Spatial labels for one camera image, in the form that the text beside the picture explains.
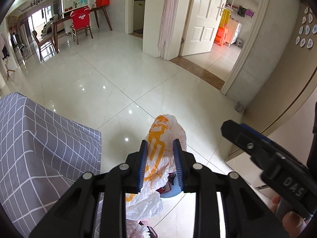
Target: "desk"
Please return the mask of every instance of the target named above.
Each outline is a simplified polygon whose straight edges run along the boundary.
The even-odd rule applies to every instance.
[[[106,11],[106,7],[105,6],[100,6],[100,7],[92,7],[90,12],[94,12],[95,13],[95,18],[96,18],[96,22],[97,22],[97,26],[99,28],[99,22],[98,22],[98,17],[97,17],[97,11],[98,10],[103,10],[103,13],[106,17],[107,23],[109,25],[110,30],[112,31],[112,27],[111,27],[111,23]],[[57,38],[57,25],[59,23],[62,23],[66,20],[70,20],[70,15],[64,16],[63,18],[60,18],[59,20],[53,21],[53,34],[54,34],[54,46],[55,46],[55,50],[56,53],[58,54],[58,38]]]

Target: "door panel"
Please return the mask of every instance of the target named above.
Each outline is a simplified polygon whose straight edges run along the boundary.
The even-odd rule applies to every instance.
[[[194,0],[183,45],[184,55],[210,52],[226,0]]]

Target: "plaid tablecloth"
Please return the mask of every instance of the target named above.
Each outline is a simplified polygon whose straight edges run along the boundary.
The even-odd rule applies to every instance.
[[[99,174],[101,132],[17,92],[0,99],[0,138],[0,202],[24,237],[78,177]]]

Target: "finger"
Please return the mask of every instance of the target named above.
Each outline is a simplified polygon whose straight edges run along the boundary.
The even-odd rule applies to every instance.
[[[283,217],[282,225],[290,238],[297,238],[306,227],[304,219],[292,211]]]
[[[272,200],[271,200],[271,202],[273,203],[273,206],[271,206],[271,211],[273,212],[273,213],[275,213],[275,211],[276,211],[276,209],[277,209],[277,206],[278,206],[278,203],[280,202],[280,200],[281,200],[281,197],[280,197],[280,195],[275,195],[273,198],[272,198]]]

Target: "red bag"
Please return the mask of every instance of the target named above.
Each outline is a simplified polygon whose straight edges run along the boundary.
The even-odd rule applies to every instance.
[[[110,4],[110,0],[96,0],[96,6],[107,6]]]
[[[73,20],[73,25],[75,29],[80,29],[89,26],[89,13],[91,9],[89,7],[79,8],[73,10],[70,13],[70,18]]]

